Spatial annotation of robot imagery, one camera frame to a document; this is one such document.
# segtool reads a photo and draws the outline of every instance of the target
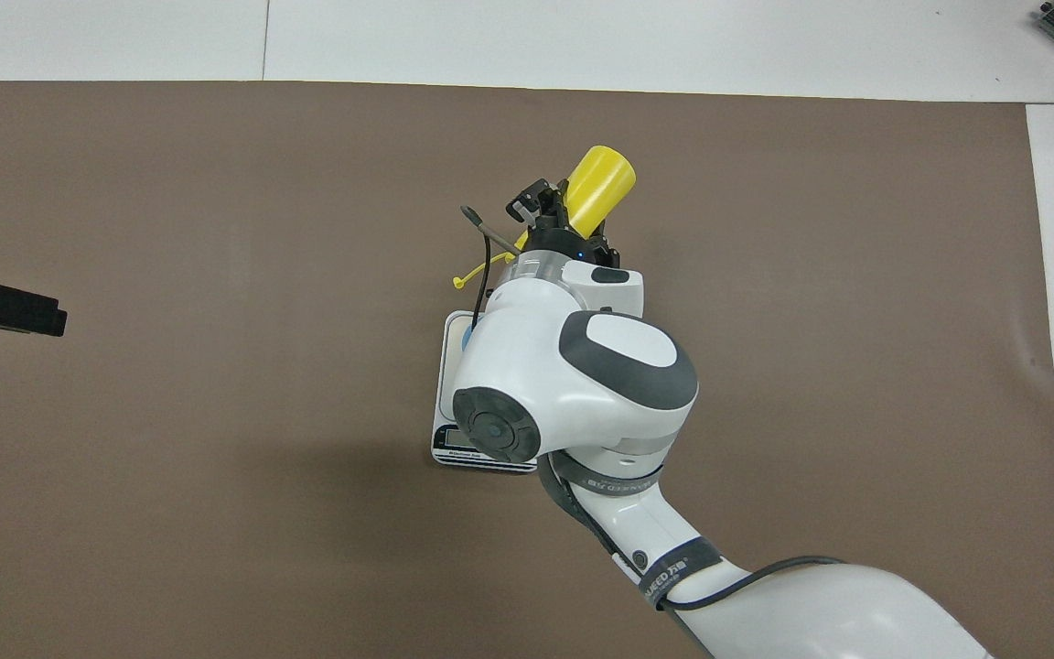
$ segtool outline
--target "black cable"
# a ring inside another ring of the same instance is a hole
[[[557,474],[555,466],[553,466],[551,462],[551,457],[552,453],[539,456],[539,480],[540,483],[543,483],[544,485],[544,491],[547,492],[548,497],[551,497],[551,500],[555,502],[555,504],[559,505],[564,512],[570,515],[574,521],[581,522],[586,529],[590,530],[593,537],[600,541],[604,550],[609,551],[610,555],[619,555],[624,559],[624,551],[621,551],[621,548],[612,542],[612,539],[606,534],[602,526],[593,520],[591,515],[588,515],[588,511],[585,510],[585,506],[580,505],[580,501],[577,496],[572,493],[572,484],[564,479],[561,479],[561,477]],[[632,568],[632,571],[636,573],[637,577],[641,577],[641,573],[637,571],[637,568],[632,567],[631,563],[624,560],[624,564]]]
[[[469,332],[474,333],[477,325],[477,309],[482,307],[482,296],[486,295],[486,275],[490,274],[490,236],[482,234],[482,243],[486,247],[486,259],[482,263],[482,286],[477,288],[477,299],[474,301],[474,317],[469,321]]]
[[[715,604],[716,601],[726,600],[727,597],[735,595],[735,593],[740,592],[740,589],[756,583],[759,579],[764,579],[767,575],[774,575],[779,570],[786,570],[788,567],[796,567],[797,565],[834,565],[843,563],[843,560],[832,559],[828,556],[796,556],[795,559],[780,560],[778,563],[772,563],[761,570],[749,573],[749,575],[743,577],[743,579],[735,581],[735,583],[720,589],[720,592],[714,595],[707,595],[701,600],[694,601],[669,601],[661,600],[657,603],[657,608],[668,608],[672,610],[698,610],[698,608],[706,608],[710,604]]]

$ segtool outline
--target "yellow cylinder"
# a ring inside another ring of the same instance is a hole
[[[592,147],[568,176],[568,193],[564,205],[568,208],[568,225],[583,237],[589,237],[604,221],[607,214],[637,183],[637,172],[623,155],[608,147]],[[527,232],[515,240],[524,246]]]

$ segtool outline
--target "black strap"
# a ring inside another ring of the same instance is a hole
[[[735,583],[720,589],[720,592],[714,595],[707,595],[701,600],[695,601],[669,601],[663,600],[658,608],[664,608],[666,610],[698,610],[698,608],[706,608],[710,604],[717,603],[717,601],[726,600],[727,597],[735,595],[740,589],[748,587],[748,585],[756,583],[759,579],[764,579],[765,576],[774,575],[779,570],[786,570],[788,567],[796,567],[798,565],[837,565],[843,563],[843,560],[833,559],[831,556],[796,556],[795,559],[780,560],[778,563],[772,563],[766,567],[760,568],[760,570],[749,573],[749,575],[743,577],[743,579],[735,581]]]
[[[616,479],[613,476],[604,476],[592,471],[574,461],[565,451],[552,451],[550,456],[551,466],[555,468],[555,476],[573,485],[580,485],[581,488],[590,492],[597,492],[599,496],[635,496],[635,493],[653,487],[662,474],[662,468],[658,467],[653,468],[653,471],[649,472],[648,476],[642,476],[640,479]]]
[[[572,485],[555,474],[555,468],[552,467],[551,461],[560,453],[561,451],[551,451],[551,453],[539,456],[539,481],[543,483],[544,491],[564,512],[570,515],[574,521],[581,522],[586,529],[597,536],[604,550],[609,551],[609,554],[620,554],[621,550],[612,543],[612,539],[607,537],[604,529],[589,517],[585,508],[577,501],[577,497],[572,493]]]
[[[723,558],[719,555],[718,547],[706,538],[698,536],[665,551],[641,577],[641,583],[637,587],[641,588],[641,596],[644,596],[645,601],[652,608],[658,608],[658,604],[682,579],[721,562]]]

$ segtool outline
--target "wire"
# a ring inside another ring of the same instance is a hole
[[[503,236],[499,236],[499,233],[496,231],[490,229],[489,226],[486,226],[486,222],[482,221],[482,217],[477,216],[477,213],[474,212],[474,209],[469,208],[469,206],[462,206],[461,214],[464,214],[464,216],[466,216],[466,219],[468,219],[469,222],[471,222],[471,225],[475,226],[477,230],[482,231],[482,234],[484,234],[484,236],[490,238],[490,240],[494,240],[500,247],[503,248],[503,250],[509,251],[514,255],[519,255],[520,253],[522,253],[519,251],[519,247],[514,246],[514,243],[507,240]]]
[[[482,234],[482,245],[486,247],[486,260],[482,267],[482,286],[477,288],[477,297],[474,301],[474,316],[469,318],[469,332],[474,334],[474,327],[477,325],[477,309],[482,307],[482,296],[486,295],[486,275],[490,274],[490,236]]]
[[[740,592],[740,589],[756,583],[759,579],[764,579],[765,576],[774,575],[779,570],[786,570],[788,567],[796,567],[797,565],[836,565],[843,563],[843,560],[832,559],[828,556],[796,556],[795,559],[780,560],[778,563],[772,563],[766,567],[762,567],[761,570],[749,573],[749,575],[743,577],[743,579],[735,581],[735,583],[720,589],[720,592],[714,595],[707,595],[701,600],[694,601],[669,601],[661,600],[658,601],[658,608],[669,608],[672,610],[698,610],[698,608],[706,608],[710,604],[717,603],[717,601],[726,600],[727,597],[735,595],[735,593]]]

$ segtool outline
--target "brown paper sheet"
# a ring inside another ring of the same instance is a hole
[[[501,209],[591,144],[702,393],[669,500],[1054,656],[1054,377],[1014,104],[0,83],[0,658],[694,656],[534,477],[427,453]]]

